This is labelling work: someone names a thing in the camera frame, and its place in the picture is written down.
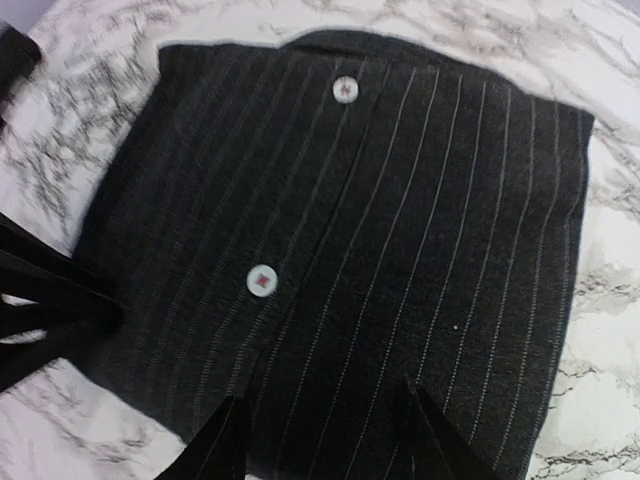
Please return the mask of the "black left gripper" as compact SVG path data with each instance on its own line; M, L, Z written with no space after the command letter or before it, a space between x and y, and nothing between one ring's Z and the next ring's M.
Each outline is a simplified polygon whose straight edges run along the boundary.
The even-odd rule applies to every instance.
M14 85L31 75L42 60L42 53L29 36L10 24L2 24L0 55L1 99L6 100Z

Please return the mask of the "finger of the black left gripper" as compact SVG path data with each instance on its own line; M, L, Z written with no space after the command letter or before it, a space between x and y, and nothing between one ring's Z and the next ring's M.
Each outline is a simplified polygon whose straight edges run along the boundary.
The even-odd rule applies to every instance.
M3 338L42 330L43 340L1 346L1 390L48 363L70 359L114 333L123 308L104 281L1 217L1 294L26 305L1 303Z

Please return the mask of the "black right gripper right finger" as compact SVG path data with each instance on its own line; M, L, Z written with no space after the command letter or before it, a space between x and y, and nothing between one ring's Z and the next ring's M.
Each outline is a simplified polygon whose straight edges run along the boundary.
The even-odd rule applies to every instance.
M495 480L426 390L399 381L399 440L410 454L410 479Z

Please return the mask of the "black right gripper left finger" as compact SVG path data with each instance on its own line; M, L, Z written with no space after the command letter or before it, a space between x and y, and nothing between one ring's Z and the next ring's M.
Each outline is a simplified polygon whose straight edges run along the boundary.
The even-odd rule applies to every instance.
M251 438L249 402L227 397L159 480L241 480Z

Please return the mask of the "black pinstriped long sleeve shirt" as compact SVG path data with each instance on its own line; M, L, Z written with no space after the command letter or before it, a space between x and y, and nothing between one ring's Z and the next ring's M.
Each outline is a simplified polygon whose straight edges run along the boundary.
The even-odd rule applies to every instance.
M497 479L523 478L593 116L364 32L157 58L73 253L124 320L75 367L184 442L248 397L261 479L410 479L407 377Z

